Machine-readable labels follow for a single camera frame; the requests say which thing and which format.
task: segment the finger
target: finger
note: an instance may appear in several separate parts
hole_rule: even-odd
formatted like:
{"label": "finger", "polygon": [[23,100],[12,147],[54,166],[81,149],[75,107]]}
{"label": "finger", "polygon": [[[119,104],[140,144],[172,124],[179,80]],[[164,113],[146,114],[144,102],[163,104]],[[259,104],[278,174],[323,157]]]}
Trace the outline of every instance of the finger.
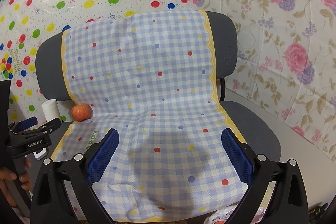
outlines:
{"label": "finger", "polygon": [[0,179],[15,180],[16,174],[9,171],[6,167],[0,167]]}
{"label": "finger", "polygon": [[21,182],[28,182],[30,181],[30,175],[29,173],[26,171],[23,175],[19,176],[19,181]]}
{"label": "finger", "polygon": [[29,169],[32,166],[32,163],[28,157],[26,157],[26,167]]}
{"label": "finger", "polygon": [[3,195],[5,196],[7,202],[9,203],[9,205],[11,207],[17,207],[17,204],[16,204],[14,198],[12,197],[10,192],[8,191],[7,186],[6,186],[6,184],[3,180],[0,180],[0,189],[3,193]]}

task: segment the green balloon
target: green balloon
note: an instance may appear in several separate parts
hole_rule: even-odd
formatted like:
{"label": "green balloon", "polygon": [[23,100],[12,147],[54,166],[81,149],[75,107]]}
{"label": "green balloon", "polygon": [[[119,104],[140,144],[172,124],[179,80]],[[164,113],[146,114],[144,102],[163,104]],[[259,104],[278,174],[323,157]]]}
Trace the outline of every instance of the green balloon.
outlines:
{"label": "green balloon", "polygon": [[65,1],[60,1],[59,3],[56,4],[56,7],[58,9],[62,9],[65,6]]}
{"label": "green balloon", "polygon": [[109,4],[117,4],[119,0],[109,0]]}
{"label": "green balloon", "polygon": [[34,32],[33,32],[33,37],[34,38],[38,38],[40,36],[40,33],[41,31],[39,29],[36,29]]}

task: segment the gingham cloth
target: gingham cloth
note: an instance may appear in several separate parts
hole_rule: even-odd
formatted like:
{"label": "gingham cloth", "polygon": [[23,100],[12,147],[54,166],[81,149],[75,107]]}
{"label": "gingham cloth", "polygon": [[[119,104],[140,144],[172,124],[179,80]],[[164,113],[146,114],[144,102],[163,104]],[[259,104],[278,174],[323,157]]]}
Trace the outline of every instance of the gingham cloth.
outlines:
{"label": "gingham cloth", "polygon": [[110,128],[119,132],[92,187],[115,221],[186,219],[237,202],[247,189],[221,145],[226,126],[210,96],[215,67],[204,22],[198,11],[150,12],[63,35],[69,93],[94,116],[72,126],[55,160],[84,153]]}

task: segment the purple flower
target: purple flower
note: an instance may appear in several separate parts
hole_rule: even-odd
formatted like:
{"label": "purple flower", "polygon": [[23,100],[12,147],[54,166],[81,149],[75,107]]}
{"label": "purple flower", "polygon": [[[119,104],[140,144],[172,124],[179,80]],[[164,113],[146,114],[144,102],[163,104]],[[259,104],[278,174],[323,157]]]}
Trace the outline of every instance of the purple flower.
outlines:
{"label": "purple flower", "polygon": [[295,0],[281,0],[279,7],[284,11],[292,11],[295,8]]}
{"label": "purple flower", "polygon": [[309,28],[306,28],[305,31],[302,33],[304,37],[310,39],[315,33],[317,32],[315,24],[311,21],[309,22]]}
{"label": "purple flower", "polygon": [[303,85],[308,85],[313,82],[315,76],[315,69],[311,61],[308,62],[307,66],[303,69],[302,72],[296,75],[297,79]]}

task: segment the apple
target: apple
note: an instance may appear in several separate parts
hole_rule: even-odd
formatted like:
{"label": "apple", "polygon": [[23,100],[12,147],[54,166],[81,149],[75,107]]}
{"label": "apple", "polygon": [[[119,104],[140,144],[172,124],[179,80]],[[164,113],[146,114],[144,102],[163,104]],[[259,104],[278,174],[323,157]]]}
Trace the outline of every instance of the apple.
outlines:
{"label": "apple", "polygon": [[71,114],[75,121],[81,122],[91,118],[91,107],[87,104],[79,104],[71,109]]}

